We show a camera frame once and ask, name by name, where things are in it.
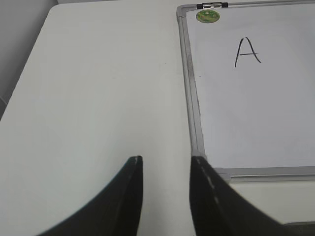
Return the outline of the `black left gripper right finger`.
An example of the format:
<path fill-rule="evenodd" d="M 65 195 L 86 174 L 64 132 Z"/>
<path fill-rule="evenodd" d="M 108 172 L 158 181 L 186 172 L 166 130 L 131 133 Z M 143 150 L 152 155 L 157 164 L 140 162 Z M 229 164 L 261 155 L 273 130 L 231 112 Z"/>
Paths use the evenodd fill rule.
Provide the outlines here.
<path fill-rule="evenodd" d="M 233 190 L 202 156 L 192 156 L 189 204 L 198 236 L 313 236 L 314 222 L 280 224 Z"/>

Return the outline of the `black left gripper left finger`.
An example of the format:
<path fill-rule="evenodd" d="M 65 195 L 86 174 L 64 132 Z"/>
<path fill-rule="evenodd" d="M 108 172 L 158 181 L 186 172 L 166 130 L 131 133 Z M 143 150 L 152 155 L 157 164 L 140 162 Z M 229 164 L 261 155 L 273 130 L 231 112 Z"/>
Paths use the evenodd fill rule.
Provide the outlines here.
<path fill-rule="evenodd" d="M 91 201 L 44 236 L 135 236 L 143 203 L 143 160 L 130 157 Z"/>

